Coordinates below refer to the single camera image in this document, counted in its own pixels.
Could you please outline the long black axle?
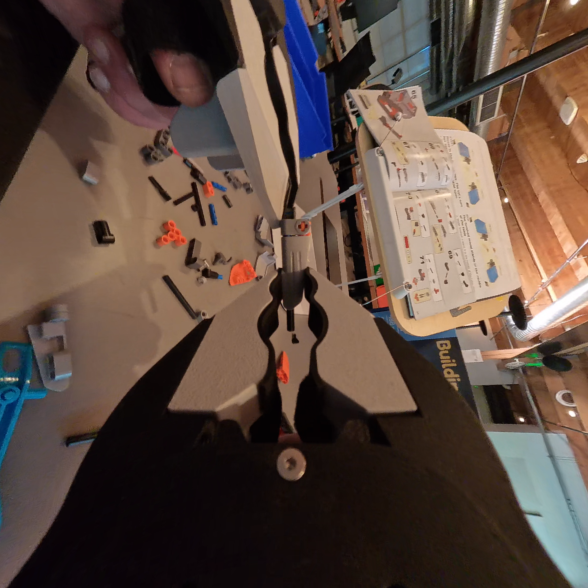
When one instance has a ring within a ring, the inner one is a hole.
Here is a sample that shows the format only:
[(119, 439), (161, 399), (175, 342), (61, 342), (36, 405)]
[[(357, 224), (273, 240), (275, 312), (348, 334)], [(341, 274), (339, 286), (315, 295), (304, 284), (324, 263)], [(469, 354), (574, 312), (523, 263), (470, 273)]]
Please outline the long black axle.
[(184, 295), (179, 290), (179, 288), (177, 287), (177, 285), (173, 282), (173, 280), (171, 279), (171, 277), (169, 275), (163, 275), (162, 276), (162, 280), (166, 284), (166, 286), (168, 287), (168, 289), (170, 290), (170, 292), (173, 294), (173, 296), (175, 297), (175, 299), (179, 302), (179, 304), (187, 312), (187, 314), (189, 315), (189, 317), (192, 320), (198, 320), (199, 319), (199, 316), (198, 316), (197, 312), (192, 308), (192, 306), (190, 305), (190, 303), (184, 297)]

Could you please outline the white tipped rod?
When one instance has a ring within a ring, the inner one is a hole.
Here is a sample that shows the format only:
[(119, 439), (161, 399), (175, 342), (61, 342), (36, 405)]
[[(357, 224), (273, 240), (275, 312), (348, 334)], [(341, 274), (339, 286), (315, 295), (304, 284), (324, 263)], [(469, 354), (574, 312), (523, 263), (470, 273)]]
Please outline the white tipped rod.
[(393, 114), (392, 117), (383, 115), (376, 119), (375, 125), (378, 130), (376, 133), (378, 135), (376, 141), (378, 144), (382, 145), (382, 143), (385, 141), (397, 142), (402, 148), (405, 148), (406, 145), (402, 140), (402, 135), (400, 134), (402, 121), (403, 114), (401, 112)]
[(366, 307), (367, 309), (385, 309), (390, 306), (390, 301), (392, 299), (399, 299), (405, 298), (408, 296), (408, 292), (410, 292), (412, 286), (410, 284), (404, 284), (398, 286), (397, 288), (387, 290), (387, 305), (378, 304), (376, 300), (376, 286), (369, 285), (367, 282), (362, 284), (355, 284), (349, 291), (350, 297), (360, 305)]

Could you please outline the light grey long block piece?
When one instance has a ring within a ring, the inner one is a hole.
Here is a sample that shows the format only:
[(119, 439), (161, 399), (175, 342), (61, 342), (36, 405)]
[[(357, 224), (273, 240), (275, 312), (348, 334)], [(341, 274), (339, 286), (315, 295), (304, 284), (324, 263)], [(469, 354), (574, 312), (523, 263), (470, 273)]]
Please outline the light grey long block piece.
[(68, 347), (66, 324), (68, 306), (57, 304), (45, 310), (44, 320), (26, 327), (43, 386), (63, 392), (70, 385), (72, 356)]

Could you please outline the white air duct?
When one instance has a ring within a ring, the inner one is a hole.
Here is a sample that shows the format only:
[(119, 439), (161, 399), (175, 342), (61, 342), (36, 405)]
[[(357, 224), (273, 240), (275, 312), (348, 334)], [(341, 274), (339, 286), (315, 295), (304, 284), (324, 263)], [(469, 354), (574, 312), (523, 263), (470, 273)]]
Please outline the white air duct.
[(558, 298), (551, 305), (533, 316), (524, 329), (518, 328), (511, 320), (508, 324), (510, 334), (520, 342), (530, 341), (547, 330), (557, 327), (564, 319), (580, 311), (587, 305), (587, 277)]

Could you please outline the grey cylinder axle assembly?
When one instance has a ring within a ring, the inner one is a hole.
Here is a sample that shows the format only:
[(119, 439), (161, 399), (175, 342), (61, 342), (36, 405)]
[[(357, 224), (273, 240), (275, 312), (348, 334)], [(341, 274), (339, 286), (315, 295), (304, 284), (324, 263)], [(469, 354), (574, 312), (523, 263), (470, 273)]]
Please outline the grey cylinder axle assembly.
[(282, 269), (282, 305), (286, 312), (286, 327), (288, 332), (294, 333), (295, 308), (305, 297), (305, 280), (307, 269), (288, 271)]

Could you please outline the person's left hand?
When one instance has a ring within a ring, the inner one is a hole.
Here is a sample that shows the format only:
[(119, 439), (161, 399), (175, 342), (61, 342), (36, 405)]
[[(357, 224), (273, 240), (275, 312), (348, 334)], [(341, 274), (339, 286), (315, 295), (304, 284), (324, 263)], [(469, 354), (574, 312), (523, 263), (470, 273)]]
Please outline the person's left hand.
[[(87, 76), (105, 103), (124, 120), (148, 129), (169, 126), (176, 109), (152, 103), (131, 71), (121, 43), (123, 1), (41, 1), (88, 52)], [(187, 107), (200, 107), (215, 84), (206, 63), (191, 54), (157, 49), (155, 69), (169, 93)]]

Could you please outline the orange five-hole connector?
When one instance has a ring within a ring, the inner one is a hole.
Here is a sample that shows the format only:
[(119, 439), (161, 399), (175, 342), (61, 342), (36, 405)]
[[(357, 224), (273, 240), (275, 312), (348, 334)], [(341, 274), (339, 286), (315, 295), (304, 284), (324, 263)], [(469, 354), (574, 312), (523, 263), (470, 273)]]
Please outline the orange five-hole connector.
[(167, 245), (173, 245), (175, 247), (182, 247), (187, 245), (187, 239), (184, 237), (180, 228), (177, 227), (173, 220), (165, 221), (162, 226), (162, 234), (155, 240), (155, 245), (158, 247), (164, 247)]

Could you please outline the orange flat panel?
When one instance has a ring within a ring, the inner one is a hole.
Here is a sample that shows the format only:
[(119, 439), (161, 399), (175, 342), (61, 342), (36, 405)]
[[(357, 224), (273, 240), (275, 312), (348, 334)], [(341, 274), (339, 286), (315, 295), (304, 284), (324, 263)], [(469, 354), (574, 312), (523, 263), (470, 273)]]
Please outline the orange flat panel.
[(246, 259), (234, 264), (229, 274), (229, 285), (237, 286), (255, 281), (258, 275), (252, 263)]

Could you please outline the blue storage box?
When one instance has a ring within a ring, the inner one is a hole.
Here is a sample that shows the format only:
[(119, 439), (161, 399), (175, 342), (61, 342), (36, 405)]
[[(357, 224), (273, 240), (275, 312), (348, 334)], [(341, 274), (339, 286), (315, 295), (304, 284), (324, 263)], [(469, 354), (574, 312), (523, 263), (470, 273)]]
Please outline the blue storage box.
[(298, 116), (299, 156), (311, 158), (333, 149), (326, 75), (298, 1), (284, 1), (284, 35)]

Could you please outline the black pole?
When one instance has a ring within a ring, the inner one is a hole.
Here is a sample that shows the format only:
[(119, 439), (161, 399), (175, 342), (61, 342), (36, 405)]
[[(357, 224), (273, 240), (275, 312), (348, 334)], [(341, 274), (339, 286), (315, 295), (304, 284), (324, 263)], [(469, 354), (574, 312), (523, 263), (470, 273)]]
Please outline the black pole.
[(587, 29), (584, 29), (465, 86), (460, 91), (451, 94), (451, 96), (427, 105), (425, 107), (426, 112), (429, 116), (441, 115), (448, 110), (470, 102), (482, 94), (525, 77), (586, 47)]

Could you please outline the teal separator tool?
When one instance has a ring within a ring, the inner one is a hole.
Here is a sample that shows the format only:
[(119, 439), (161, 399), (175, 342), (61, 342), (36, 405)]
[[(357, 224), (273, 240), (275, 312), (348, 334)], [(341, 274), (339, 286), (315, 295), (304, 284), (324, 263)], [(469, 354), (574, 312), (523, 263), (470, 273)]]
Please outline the teal separator tool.
[(33, 347), (28, 343), (1, 343), (1, 462), (21, 416), (25, 401), (46, 397), (46, 388), (36, 385)]

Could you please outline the robot kit box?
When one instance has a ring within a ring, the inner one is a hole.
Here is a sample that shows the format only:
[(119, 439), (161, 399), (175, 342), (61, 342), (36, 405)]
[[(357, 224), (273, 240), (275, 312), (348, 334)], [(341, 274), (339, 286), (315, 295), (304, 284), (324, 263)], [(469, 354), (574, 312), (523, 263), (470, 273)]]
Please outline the robot kit box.
[(427, 336), (416, 336), (402, 330), (392, 319), (389, 309), (371, 310), (371, 313), (375, 318), (384, 320), (404, 340), (408, 341), (420, 355), (434, 365), (448, 384), (467, 402), (474, 414), (479, 415), (456, 329), (445, 330)]

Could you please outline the silver air duct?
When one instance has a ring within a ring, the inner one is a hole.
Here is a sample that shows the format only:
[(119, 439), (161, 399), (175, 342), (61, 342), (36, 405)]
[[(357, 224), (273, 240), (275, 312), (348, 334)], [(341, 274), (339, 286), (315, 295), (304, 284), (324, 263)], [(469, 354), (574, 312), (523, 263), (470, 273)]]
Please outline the silver air duct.
[(499, 70), (511, 23), (513, 1), (474, 1), (473, 37), (467, 82), (473, 84)]

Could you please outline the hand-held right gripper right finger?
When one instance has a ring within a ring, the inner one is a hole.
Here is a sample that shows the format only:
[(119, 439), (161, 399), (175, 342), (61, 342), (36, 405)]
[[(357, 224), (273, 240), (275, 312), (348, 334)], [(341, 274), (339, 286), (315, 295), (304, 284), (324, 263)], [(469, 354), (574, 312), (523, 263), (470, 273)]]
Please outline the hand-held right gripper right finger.
[(376, 320), (312, 269), (304, 285), (315, 342), (296, 398), (301, 441), (386, 443), (378, 418), (412, 415), (417, 405)]

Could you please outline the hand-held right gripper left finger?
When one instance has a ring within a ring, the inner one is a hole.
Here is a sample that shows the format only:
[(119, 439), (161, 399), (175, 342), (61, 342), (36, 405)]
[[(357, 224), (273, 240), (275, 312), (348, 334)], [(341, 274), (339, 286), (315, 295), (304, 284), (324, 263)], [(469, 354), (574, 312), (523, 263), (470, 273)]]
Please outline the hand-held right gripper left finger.
[(253, 442), (276, 442), (282, 397), (271, 342), (279, 327), (281, 271), (218, 312), (195, 351), (168, 409), (235, 421)]

